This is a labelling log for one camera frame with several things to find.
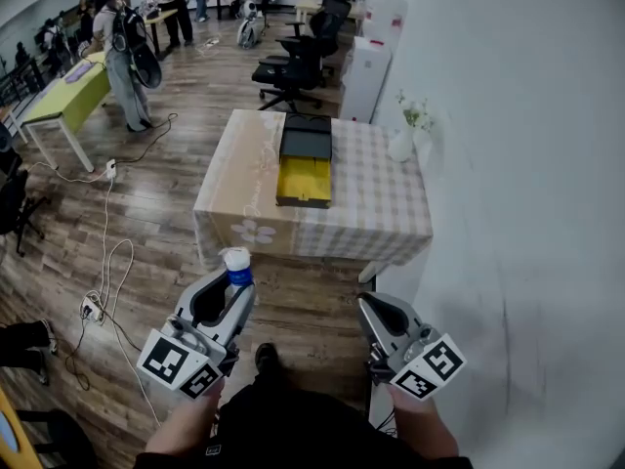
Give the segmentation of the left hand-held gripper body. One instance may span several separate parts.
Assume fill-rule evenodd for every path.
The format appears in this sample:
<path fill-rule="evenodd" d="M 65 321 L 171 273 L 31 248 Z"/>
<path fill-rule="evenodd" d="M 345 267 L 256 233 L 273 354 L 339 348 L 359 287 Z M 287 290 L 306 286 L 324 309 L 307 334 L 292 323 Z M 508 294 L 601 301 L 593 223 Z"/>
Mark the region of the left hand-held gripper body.
<path fill-rule="evenodd" d="M 231 374 L 239 350 L 177 315 L 150 332 L 137 362 L 138 371 L 168 390 L 196 400 Z"/>

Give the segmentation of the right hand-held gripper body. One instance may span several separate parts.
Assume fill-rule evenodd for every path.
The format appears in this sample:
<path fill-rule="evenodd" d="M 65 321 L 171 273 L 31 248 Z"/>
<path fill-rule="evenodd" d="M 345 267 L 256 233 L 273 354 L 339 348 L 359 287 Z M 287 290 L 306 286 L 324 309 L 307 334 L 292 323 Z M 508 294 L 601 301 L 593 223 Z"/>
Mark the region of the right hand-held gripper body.
<path fill-rule="evenodd" d="M 427 327 L 408 337 L 401 347 L 393 344 L 388 355 L 375 344 L 367 370 L 376 384 L 391 384 L 423 402 L 444 388 L 466 364 L 448 333 L 440 335 Z"/>

